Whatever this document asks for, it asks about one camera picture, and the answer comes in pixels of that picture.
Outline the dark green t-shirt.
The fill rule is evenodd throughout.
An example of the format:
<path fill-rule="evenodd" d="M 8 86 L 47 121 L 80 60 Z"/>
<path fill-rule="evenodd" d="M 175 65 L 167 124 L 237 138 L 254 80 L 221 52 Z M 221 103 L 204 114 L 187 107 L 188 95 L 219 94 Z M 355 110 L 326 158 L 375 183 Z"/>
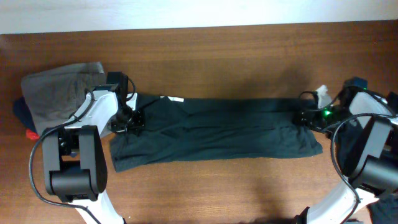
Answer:
<path fill-rule="evenodd" d="M 322 153 L 305 126 L 294 124 L 295 98 L 222 100 L 138 95 L 144 125 L 110 142 L 115 171 L 174 162 L 270 157 L 294 159 Z"/>

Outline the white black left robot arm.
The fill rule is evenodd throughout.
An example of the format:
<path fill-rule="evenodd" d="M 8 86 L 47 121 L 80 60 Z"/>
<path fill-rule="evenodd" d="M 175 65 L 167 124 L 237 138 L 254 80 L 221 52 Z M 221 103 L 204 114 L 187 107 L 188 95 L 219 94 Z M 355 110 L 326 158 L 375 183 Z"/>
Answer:
<path fill-rule="evenodd" d="M 58 202 L 74 208 L 86 223 L 125 223 L 114 209 L 106 184 L 108 169 L 101 134 L 138 133 L 144 113 L 136 108 L 137 94 L 128 92 L 132 80 L 122 72 L 109 72 L 104 85 L 86 92 L 83 104 L 71 117 L 41 135 L 44 184 Z"/>

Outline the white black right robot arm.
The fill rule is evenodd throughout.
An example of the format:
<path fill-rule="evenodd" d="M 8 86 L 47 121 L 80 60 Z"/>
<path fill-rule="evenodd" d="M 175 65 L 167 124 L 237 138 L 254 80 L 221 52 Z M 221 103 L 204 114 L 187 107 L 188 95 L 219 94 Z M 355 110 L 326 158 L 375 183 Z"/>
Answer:
<path fill-rule="evenodd" d="M 308 94 L 294 122 L 330 139 L 330 156 L 340 183 L 294 223 L 346 223 L 363 207 L 397 193 L 397 93 L 383 96 L 366 80 L 346 80 L 331 98 L 325 85 Z"/>

